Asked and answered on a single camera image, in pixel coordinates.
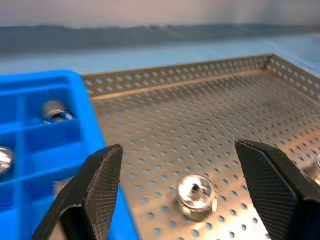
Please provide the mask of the silver metal roller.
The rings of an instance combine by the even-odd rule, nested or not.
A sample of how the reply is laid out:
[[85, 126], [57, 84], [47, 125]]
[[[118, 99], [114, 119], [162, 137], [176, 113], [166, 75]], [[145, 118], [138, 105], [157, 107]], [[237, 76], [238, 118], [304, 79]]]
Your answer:
[[0, 146], [0, 175], [12, 168], [14, 159], [14, 152], [10, 148]]
[[46, 124], [72, 120], [73, 114], [66, 109], [64, 103], [59, 100], [49, 100], [41, 108], [42, 120]]
[[312, 161], [306, 164], [302, 168], [302, 171], [320, 186], [320, 153], [316, 155]]

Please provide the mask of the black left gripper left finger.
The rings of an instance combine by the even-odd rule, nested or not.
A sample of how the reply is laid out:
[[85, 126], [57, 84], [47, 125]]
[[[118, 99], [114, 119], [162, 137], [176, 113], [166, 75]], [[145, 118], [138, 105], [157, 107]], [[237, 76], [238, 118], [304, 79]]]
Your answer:
[[57, 194], [32, 240], [107, 240], [116, 207], [123, 146], [88, 156]]

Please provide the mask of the perforated steel tray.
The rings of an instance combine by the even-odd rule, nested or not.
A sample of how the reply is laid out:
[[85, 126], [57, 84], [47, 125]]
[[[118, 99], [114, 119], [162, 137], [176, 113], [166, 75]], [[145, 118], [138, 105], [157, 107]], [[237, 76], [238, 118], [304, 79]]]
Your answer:
[[[121, 185], [141, 240], [276, 240], [250, 199], [236, 139], [281, 149], [303, 168], [320, 154], [320, 73], [259, 55], [83, 77], [104, 138], [124, 148]], [[176, 186], [209, 178], [217, 210], [195, 222]]]

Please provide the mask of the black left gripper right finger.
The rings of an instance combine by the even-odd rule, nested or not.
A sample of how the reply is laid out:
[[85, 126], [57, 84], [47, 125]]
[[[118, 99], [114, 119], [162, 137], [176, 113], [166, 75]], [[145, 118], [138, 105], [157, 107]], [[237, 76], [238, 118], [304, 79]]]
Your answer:
[[253, 206], [271, 240], [320, 240], [320, 185], [274, 146], [234, 144]]

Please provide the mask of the blue plastic compartment tray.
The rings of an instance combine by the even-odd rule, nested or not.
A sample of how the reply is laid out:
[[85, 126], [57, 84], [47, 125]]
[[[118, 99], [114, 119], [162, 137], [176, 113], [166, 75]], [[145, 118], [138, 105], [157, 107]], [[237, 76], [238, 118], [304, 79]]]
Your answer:
[[[50, 100], [63, 102], [73, 119], [44, 123]], [[108, 147], [82, 78], [69, 70], [0, 76], [0, 146], [14, 153], [0, 174], [0, 240], [32, 240], [59, 191]], [[119, 185], [106, 240], [139, 240]]]

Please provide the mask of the silver metal nut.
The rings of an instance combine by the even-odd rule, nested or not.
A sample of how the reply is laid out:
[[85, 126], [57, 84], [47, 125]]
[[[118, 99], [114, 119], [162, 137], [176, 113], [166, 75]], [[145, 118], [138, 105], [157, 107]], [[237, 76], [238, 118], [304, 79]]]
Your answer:
[[181, 213], [196, 222], [216, 212], [217, 196], [216, 187], [202, 175], [187, 175], [176, 185], [176, 200]]

